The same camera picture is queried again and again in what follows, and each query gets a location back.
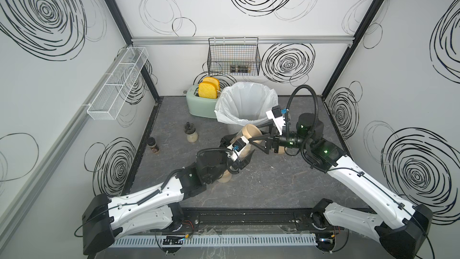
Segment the beige lid of jar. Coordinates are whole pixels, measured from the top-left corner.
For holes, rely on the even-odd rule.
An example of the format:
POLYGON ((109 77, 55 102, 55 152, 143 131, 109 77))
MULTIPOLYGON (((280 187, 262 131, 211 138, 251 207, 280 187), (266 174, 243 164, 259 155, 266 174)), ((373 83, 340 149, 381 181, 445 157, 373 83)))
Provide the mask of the beige lid of jar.
POLYGON ((250 139, 262 136, 262 131, 253 124, 245 125, 240 133, 244 143, 247 143, 248 145, 250 145, 250 139))

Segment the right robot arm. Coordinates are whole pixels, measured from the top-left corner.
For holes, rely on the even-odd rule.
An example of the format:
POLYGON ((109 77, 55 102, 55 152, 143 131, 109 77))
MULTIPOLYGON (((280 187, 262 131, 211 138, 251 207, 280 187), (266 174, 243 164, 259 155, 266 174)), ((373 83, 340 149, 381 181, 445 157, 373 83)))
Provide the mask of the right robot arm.
POLYGON ((311 168, 340 181, 363 200, 372 212, 359 211, 322 199, 312 210, 314 228, 344 227, 380 243, 396 259, 414 259, 428 241, 433 213, 425 205, 415 205, 391 192, 366 173, 337 145, 324 139, 323 123, 313 113, 299 116, 295 130, 280 112, 268 112, 269 133, 249 139, 264 152, 293 147, 311 168))

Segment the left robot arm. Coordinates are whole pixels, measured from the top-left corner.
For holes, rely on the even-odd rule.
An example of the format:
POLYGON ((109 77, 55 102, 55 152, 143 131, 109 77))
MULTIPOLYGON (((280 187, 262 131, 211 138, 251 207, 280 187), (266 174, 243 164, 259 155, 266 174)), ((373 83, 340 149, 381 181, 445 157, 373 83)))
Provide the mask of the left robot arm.
POLYGON ((202 149, 193 164, 173 170, 154 187, 119 197, 96 195, 81 217, 83 254, 94 255, 141 231, 177 229, 183 222, 179 203, 203 193, 225 172, 237 173, 252 153, 250 142, 243 135, 227 147, 202 149))

